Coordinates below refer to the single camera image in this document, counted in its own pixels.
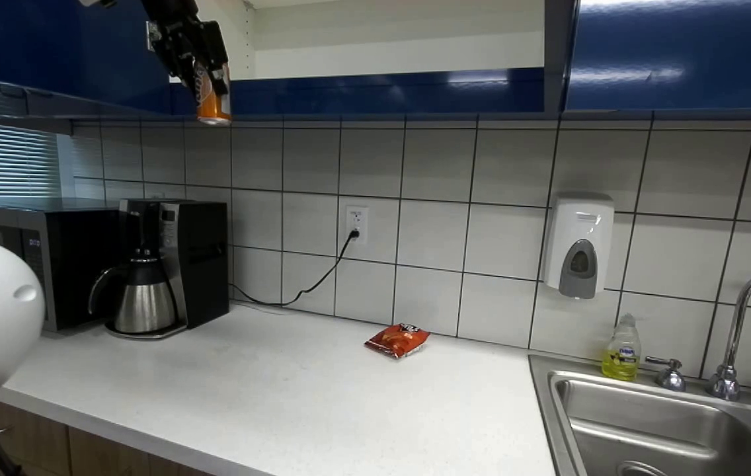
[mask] food package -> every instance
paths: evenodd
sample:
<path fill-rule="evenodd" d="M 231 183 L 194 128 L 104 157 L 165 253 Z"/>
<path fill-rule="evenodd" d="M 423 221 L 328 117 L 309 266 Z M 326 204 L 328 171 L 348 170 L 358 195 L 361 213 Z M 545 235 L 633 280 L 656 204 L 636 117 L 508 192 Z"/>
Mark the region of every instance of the food package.
<path fill-rule="evenodd" d="M 382 332 L 375 332 L 367 347 L 386 355 L 386 358 L 395 358 L 395 360 L 402 360 L 405 355 L 420 348 L 427 340 L 430 340 L 430 331 L 419 327 L 419 326 L 386 326 Z"/>

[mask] white countertop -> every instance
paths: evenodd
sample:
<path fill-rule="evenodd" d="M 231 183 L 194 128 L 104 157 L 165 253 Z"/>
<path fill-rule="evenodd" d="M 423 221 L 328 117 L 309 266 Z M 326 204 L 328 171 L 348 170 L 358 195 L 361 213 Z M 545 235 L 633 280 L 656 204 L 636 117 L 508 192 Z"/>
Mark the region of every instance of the white countertop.
<path fill-rule="evenodd" d="M 213 474 L 557 474 L 525 352 L 234 305 L 168 340 L 50 335 L 0 403 Z"/>

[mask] microwave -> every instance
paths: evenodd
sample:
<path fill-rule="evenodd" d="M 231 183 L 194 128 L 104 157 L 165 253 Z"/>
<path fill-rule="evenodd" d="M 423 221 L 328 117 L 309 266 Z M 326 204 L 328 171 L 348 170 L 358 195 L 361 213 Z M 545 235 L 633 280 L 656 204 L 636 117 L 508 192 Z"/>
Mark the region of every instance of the microwave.
<path fill-rule="evenodd" d="M 104 200 L 0 200 L 0 247 L 40 277 L 46 331 L 94 322 L 94 280 L 123 256 L 120 211 Z"/>

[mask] sink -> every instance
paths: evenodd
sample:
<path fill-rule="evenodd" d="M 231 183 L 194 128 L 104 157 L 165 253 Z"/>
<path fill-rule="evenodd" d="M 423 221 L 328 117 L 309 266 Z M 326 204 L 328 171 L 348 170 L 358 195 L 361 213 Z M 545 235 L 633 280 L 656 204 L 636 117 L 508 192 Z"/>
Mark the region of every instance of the sink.
<path fill-rule="evenodd" d="M 751 476 L 751 404 L 531 358 L 563 476 Z"/>

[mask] wall outlet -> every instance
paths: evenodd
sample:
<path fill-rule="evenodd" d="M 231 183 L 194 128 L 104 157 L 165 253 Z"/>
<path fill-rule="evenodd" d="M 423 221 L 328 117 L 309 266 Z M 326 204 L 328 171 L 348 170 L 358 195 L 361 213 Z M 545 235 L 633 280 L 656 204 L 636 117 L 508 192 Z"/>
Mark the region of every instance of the wall outlet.
<path fill-rule="evenodd" d="M 348 216 L 348 235 L 352 231 L 358 231 L 361 239 L 354 243 L 367 247 L 367 241 L 370 241 L 370 208 L 367 207 L 348 207 L 344 216 Z"/>

